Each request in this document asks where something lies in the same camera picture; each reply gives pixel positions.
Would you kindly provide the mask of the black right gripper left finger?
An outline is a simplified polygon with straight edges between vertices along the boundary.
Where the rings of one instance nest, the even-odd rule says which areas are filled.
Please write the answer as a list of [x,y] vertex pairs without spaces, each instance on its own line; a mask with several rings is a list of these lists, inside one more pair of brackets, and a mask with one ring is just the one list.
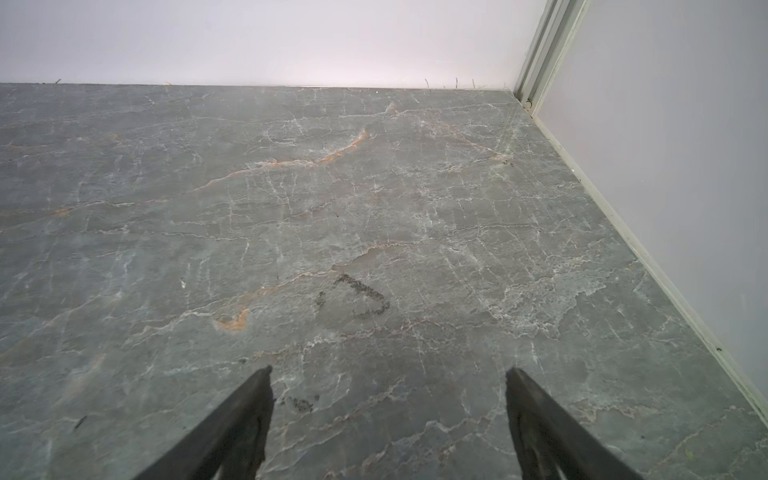
[[275,405],[273,368],[257,370],[139,479],[254,479]]

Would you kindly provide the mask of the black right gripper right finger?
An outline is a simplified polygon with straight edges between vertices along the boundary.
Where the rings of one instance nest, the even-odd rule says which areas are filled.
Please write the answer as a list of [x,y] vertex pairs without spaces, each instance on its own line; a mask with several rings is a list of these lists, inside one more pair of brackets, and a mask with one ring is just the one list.
[[506,409],[524,479],[639,479],[524,370],[506,372]]

